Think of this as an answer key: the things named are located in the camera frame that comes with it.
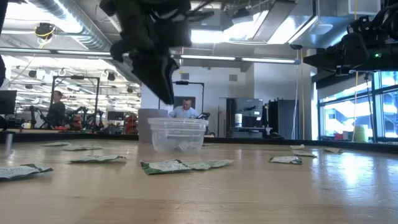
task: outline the wooden table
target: wooden table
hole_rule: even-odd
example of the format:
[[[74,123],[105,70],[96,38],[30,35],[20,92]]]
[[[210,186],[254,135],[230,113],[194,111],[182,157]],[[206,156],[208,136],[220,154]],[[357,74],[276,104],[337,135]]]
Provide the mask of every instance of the wooden table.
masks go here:
[[[46,163],[51,173],[0,182],[4,224],[99,223],[398,223],[398,161],[388,154],[346,151],[303,165],[271,164],[288,146],[213,144],[196,156],[161,155],[134,141],[70,141],[102,150],[67,152],[18,143],[0,165]],[[67,164],[88,154],[117,154],[125,164]],[[146,175],[139,160],[234,159],[206,172]]]

